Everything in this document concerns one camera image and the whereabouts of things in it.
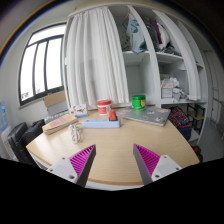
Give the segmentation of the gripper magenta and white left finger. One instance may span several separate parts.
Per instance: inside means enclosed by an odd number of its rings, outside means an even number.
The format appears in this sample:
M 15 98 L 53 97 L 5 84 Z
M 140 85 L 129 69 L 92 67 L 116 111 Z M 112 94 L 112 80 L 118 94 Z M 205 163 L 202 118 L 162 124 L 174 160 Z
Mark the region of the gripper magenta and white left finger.
M 96 145 L 93 144 L 71 157 L 62 157 L 51 167 L 48 172 L 84 187 L 87 183 L 92 163 L 96 156 Z

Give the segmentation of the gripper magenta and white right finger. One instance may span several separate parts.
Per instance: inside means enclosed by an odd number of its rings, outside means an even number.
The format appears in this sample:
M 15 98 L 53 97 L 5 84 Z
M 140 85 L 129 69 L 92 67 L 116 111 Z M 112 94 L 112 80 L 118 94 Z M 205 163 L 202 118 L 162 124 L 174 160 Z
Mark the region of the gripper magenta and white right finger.
M 159 156 L 138 144 L 133 145 L 133 155 L 144 185 L 181 170 L 181 167 L 168 155 Z

